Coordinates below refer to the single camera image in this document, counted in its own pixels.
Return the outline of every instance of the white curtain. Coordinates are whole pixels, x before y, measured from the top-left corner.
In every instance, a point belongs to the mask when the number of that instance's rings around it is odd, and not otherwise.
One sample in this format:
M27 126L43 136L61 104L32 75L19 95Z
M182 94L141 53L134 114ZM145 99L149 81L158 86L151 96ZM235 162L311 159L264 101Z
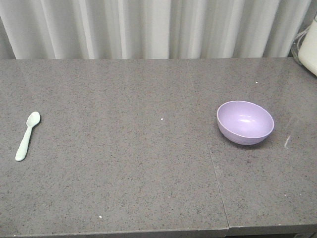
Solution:
M311 0L0 0L0 59L286 57Z

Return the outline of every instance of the bowl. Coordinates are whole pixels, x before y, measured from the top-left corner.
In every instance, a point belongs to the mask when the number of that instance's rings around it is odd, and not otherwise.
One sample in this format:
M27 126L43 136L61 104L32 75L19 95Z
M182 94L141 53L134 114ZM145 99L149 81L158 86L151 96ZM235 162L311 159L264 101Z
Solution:
M270 113L257 104L246 101L230 101L217 111L221 133L237 144L254 145L271 134L274 120Z

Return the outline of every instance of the white appliance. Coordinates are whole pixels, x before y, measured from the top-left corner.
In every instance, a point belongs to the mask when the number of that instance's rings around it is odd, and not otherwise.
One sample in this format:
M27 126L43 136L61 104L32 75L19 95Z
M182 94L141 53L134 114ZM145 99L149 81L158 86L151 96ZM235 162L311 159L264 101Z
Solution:
M317 14L298 51L300 62L317 76Z

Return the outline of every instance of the gray countertop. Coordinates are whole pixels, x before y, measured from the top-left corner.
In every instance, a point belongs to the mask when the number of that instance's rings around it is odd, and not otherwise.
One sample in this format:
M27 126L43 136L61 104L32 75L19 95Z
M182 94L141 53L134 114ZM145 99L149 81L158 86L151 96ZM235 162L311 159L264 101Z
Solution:
M272 135L225 139L230 100ZM317 232L317 79L292 58L1 60L0 108L0 237Z

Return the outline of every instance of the spoon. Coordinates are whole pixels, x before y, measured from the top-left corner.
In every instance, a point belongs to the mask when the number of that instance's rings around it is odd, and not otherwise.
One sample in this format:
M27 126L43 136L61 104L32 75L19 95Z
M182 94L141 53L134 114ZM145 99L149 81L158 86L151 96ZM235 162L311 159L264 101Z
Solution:
M40 114L38 112L32 112L29 115L29 118L26 121L26 125L28 126L28 128L26 129L26 132L25 132L24 137L21 141L19 149L15 155L16 161L24 160L24 158L26 156L26 152L28 151L32 128L40 122L40 119L41 119L41 117L40 117Z

